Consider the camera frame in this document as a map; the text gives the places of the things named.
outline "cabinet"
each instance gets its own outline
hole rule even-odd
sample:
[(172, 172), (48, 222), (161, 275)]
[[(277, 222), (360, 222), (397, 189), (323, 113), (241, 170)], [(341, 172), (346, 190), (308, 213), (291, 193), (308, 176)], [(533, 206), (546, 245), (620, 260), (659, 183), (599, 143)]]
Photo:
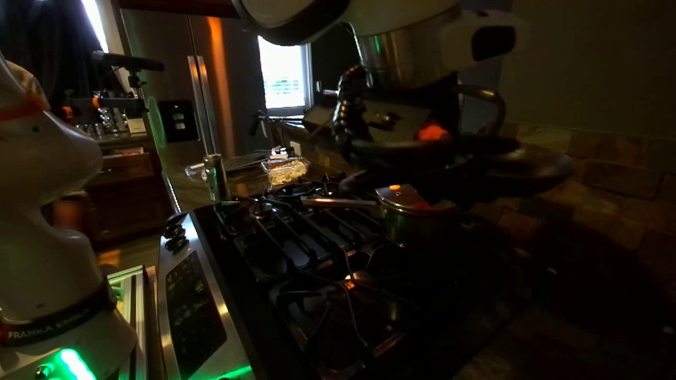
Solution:
[(153, 149), (103, 151), (102, 174), (86, 183), (85, 211), (95, 245), (161, 233), (172, 206)]

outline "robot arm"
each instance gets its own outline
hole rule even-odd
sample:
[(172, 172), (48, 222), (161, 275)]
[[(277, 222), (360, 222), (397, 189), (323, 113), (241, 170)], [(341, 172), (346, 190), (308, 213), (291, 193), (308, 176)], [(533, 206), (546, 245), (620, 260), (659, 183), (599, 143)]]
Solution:
[(0, 52), (0, 379), (30, 379), (64, 342), (100, 358), (109, 379), (135, 333), (86, 237), (40, 213), (100, 174), (102, 149), (46, 107), (38, 80)]
[(233, 0), (260, 37), (302, 45), (337, 24), (355, 33), (361, 66), (385, 92), (414, 92), (522, 47), (521, 19), (458, 0)]

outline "window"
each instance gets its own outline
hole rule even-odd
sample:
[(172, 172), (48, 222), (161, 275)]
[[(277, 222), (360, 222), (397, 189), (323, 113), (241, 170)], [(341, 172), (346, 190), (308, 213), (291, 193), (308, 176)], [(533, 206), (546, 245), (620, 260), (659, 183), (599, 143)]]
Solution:
[(86, 19), (93, 27), (93, 33), (98, 37), (102, 50), (109, 52), (109, 41), (105, 41), (105, 32), (103, 32), (103, 22), (102, 22), (102, 12), (100, 12), (100, 4), (98, 0), (80, 0), (86, 12)]
[(269, 113), (306, 113), (314, 106), (310, 47), (280, 47), (258, 39), (258, 49)]

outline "dark kitchen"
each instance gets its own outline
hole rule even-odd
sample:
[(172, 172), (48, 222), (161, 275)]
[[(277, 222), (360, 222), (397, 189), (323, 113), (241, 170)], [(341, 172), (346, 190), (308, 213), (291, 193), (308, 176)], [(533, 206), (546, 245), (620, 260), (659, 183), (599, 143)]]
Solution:
[(0, 379), (676, 380), (676, 2), (0, 4)]

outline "green light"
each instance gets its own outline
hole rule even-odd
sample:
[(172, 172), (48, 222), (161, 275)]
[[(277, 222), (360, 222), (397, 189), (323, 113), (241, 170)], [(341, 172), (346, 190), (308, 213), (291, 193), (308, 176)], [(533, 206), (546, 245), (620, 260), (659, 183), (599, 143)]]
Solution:
[(376, 50), (379, 56), (382, 52), (381, 41), (375, 41), (375, 50)]
[(93, 371), (74, 349), (60, 351), (45, 370), (56, 371), (48, 379), (58, 380), (95, 380)]
[(230, 371), (226, 371), (222, 375), (215, 375), (213, 380), (237, 380), (237, 379), (243, 379), (247, 373), (252, 373), (252, 365), (234, 367), (234, 370), (230, 370)]
[(167, 135), (164, 128), (164, 117), (158, 113), (156, 98), (147, 95), (147, 107), (149, 107), (149, 123), (151, 123), (151, 135), (156, 151), (166, 152), (167, 149)]

